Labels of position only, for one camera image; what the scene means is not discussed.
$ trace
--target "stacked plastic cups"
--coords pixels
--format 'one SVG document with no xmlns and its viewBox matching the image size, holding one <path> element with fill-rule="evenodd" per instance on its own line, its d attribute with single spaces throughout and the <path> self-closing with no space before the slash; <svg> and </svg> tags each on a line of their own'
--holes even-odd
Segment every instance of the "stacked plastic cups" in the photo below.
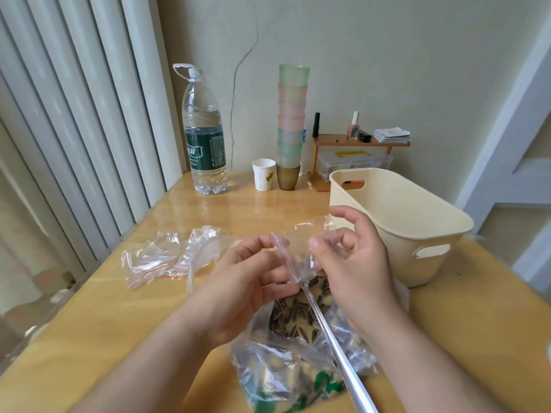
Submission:
<svg viewBox="0 0 551 413">
<path fill-rule="evenodd" d="M 283 190 L 293 190 L 299 177 L 309 75 L 310 67 L 279 65 L 277 176 Z"/>
</svg>

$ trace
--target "white paper cup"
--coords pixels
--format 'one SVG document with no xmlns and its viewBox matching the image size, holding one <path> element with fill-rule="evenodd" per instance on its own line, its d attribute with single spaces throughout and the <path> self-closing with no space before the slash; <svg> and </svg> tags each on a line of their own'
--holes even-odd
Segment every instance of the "white paper cup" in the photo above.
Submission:
<svg viewBox="0 0 551 413">
<path fill-rule="evenodd" d="M 255 173 L 255 187 L 258 191 L 269 191 L 274 183 L 276 162 L 273 159 L 255 159 L 252 161 L 252 170 Z"/>
</svg>

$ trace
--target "left hand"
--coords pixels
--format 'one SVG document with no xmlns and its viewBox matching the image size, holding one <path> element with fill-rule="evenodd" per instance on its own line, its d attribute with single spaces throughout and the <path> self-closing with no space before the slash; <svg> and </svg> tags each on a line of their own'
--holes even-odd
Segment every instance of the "left hand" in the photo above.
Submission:
<svg viewBox="0 0 551 413">
<path fill-rule="evenodd" d="M 266 303 L 299 291 L 268 235 L 249 238 L 229 249 L 209 277 L 183 304 L 211 349 L 230 342 Z"/>
</svg>

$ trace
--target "forearm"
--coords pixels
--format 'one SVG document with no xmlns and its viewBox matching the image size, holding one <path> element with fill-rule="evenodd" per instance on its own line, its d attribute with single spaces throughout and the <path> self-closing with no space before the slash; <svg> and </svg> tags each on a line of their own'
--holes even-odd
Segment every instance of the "forearm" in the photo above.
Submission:
<svg viewBox="0 0 551 413">
<path fill-rule="evenodd" d="M 103 413 L 177 410 L 209 354 L 181 306 L 73 409 Z"/>
<path fill-rule="evenodd" d="M 405 313 L 382 323 L 366 339 L 408 412 L 506 411 Z"/>
</svg>

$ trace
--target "large plastic water bottle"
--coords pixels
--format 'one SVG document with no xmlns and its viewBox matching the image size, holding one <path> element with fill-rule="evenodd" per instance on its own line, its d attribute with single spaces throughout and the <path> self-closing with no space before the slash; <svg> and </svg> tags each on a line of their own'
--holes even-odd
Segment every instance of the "large plastic water bottle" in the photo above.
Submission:
<svg viewBox="0 0 551 413">
<path fill-rule="evenodd" d="M 182 118 L 193 185 L 201 194 L 218 194 L 228 188 L 222 119 L 214 93 L 201 70 L 191 64 L 174 64 L 176 73 L 189 81 L 183 95 Z M 188 68 L 189 77 L 178 68 Z"/>
</svg>

